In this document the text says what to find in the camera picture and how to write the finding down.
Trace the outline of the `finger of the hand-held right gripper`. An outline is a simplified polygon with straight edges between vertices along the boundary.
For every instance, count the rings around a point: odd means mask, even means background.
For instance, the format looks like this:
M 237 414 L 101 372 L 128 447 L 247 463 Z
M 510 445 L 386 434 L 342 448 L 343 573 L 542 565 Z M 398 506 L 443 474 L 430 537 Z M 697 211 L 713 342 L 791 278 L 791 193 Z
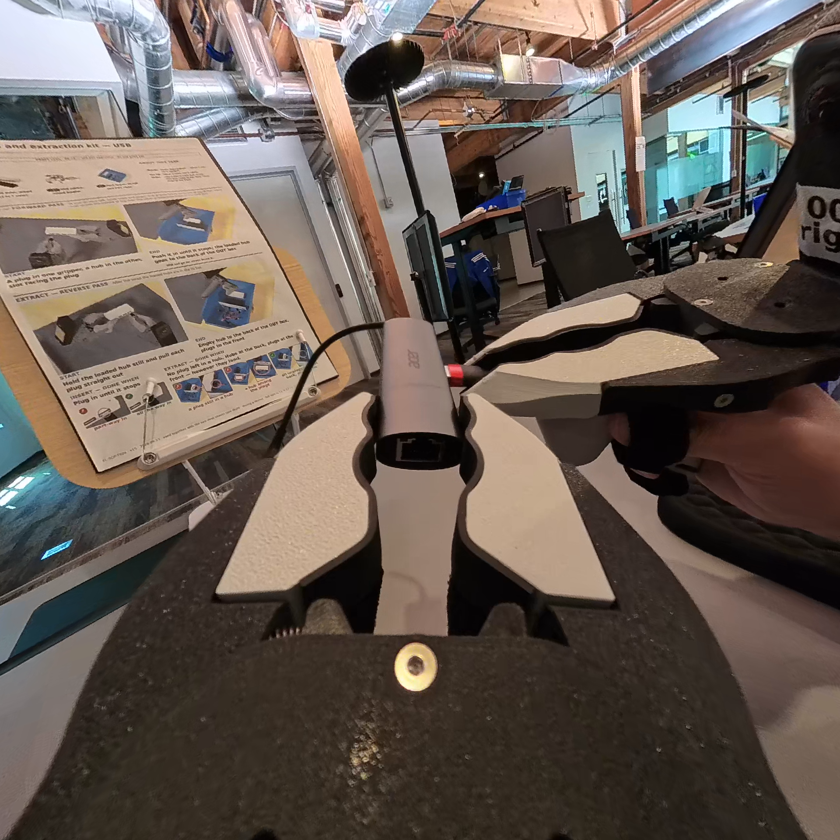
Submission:
M 465 390 L 515 417 L 598 416 L 606 384 L 718 361 L 694 339 L 652 329 L 621 334 L 587 350 L 499 365 Z
M 561 352 L 590 350 L 615 337 L 663 323 L 650 310 L 663 293 L 639 297 L 631 292 L 559 308 L 533 318 L 488 344 L 468 366 L 495 370 L 503 364 L 536 361 Z

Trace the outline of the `grey usb hub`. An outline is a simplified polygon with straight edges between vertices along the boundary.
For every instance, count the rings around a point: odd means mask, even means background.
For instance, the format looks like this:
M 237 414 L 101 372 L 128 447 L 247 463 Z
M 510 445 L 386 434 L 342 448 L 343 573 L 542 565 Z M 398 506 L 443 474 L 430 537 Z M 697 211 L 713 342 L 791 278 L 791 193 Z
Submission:
M 299 377 L 266 457 L 277 457 L 282 450 L 304 386 L 325 351 L 354 333 L 377 330 L 383 338 L 378 396 L 361 409 L 361 441 L 339 462 L 352 466 L 354 474 L 365 480 L 375 477 L 375 462 L 409 470 L 460 465 L 464 432 L 436 335 L 431 323 L 413 318 L 357 324 L 322 340 Z

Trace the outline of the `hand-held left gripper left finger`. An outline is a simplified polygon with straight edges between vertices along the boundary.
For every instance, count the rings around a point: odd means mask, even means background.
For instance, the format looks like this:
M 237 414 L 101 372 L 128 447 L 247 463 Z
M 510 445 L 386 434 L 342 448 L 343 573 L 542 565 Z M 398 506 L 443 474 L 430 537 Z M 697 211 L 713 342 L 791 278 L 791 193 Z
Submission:
M 217 584 L 219 600 L 306 607 L 324 597 L 355 607 L 379 594 L 376 402 L 355 396 L 279 452 Z

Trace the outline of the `wooden pillar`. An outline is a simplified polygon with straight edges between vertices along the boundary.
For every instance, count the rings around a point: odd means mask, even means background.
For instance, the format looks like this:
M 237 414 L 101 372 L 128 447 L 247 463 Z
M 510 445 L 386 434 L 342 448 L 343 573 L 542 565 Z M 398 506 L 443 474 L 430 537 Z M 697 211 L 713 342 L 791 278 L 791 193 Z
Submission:
M 352 206 L 381 309 L 387 319 L 407 318 L 410 311 L 403 285 L 366 170 L 332 46 L 324 40 L 297 36 L 293 36 L 292 40 L 329 141 L 339 180 Z

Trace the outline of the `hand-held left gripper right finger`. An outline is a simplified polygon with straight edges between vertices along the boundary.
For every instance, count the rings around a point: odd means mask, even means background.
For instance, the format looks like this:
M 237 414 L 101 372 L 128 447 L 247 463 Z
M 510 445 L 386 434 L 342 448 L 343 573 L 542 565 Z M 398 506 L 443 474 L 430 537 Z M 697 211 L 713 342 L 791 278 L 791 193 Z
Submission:
M 613 607 L 611 583 L 547 445 L 478 395 L 461 397 L 460 417 L 459 543 L 537 602 Z

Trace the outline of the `person's right hand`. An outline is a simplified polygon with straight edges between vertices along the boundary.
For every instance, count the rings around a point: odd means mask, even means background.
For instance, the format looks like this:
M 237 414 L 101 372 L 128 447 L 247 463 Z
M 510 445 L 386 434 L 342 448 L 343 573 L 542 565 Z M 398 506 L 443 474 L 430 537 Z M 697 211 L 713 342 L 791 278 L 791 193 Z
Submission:
M 608 417 L 612 450 L 648 493 L 679 496 L 696 479 L 720 499 L 775 526 L 839 538 L 839 408 L 803 385 L 752 413 L 658 412 Z

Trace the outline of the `black floor lamp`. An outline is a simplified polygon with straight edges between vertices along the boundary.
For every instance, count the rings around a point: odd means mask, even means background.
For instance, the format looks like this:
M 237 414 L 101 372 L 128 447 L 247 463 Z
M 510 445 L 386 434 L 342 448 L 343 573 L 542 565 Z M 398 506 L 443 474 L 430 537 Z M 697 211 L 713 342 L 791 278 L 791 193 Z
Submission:
M 392 120 L 403 169 L 417 216 L 428 215 L 407 142 L 396 90 L 417 79 L 425 57 L 420 45 L 408 38 L 386 40 L 356 58 L 347 69 L 343 86 L 352 100 L 371 103 L 383 99 Z

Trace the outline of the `black framed panel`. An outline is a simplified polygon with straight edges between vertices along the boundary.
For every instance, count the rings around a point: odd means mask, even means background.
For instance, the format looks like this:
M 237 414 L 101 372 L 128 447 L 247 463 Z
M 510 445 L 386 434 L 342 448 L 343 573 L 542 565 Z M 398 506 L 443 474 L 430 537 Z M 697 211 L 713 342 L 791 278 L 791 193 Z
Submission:
M 402 231 L 402 238 L 423 318 L 450 323 L 453 302 L 434 215 L 425 210 Z

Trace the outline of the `black computer monitor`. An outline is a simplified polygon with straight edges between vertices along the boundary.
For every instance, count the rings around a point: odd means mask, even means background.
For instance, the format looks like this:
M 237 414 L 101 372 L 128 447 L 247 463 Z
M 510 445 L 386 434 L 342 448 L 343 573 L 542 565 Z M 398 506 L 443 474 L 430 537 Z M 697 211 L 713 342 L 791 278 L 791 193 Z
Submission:
M 556 230 L 572 224 L 570 194 L 567 186 L 550 187 L 521 203 L 532 266 L 540 267 L 545 262 L 539 231 Z

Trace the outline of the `black office chair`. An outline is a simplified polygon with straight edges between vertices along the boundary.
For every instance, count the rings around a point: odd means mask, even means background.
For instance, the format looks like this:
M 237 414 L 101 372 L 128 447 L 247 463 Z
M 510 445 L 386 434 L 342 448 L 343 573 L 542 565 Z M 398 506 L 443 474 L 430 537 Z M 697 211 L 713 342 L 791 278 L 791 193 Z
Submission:
M 610 211 L 555 229 L 538 229 L 549 308 L 637 278 Z

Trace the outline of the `blue white jacket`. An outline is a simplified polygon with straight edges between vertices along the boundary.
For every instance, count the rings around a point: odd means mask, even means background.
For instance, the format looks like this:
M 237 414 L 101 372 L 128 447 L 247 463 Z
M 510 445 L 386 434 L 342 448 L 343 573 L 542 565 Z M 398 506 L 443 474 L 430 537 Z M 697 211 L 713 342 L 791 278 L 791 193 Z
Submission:
M 474 298 L 479 319 L 483 322 L 493 320 L 498 323 L 501 292 L 490 260 L 481 250 L 465 252 L 464 260 L 465 275 Z M 453 256 L 450 256 L 444 258 L 444 264 L 455 308 L 455 316 L 458 322 L 466 322 L 468 312 L 463 298 L 463 291 L 459 285 L 457 270 L 459 263 Z

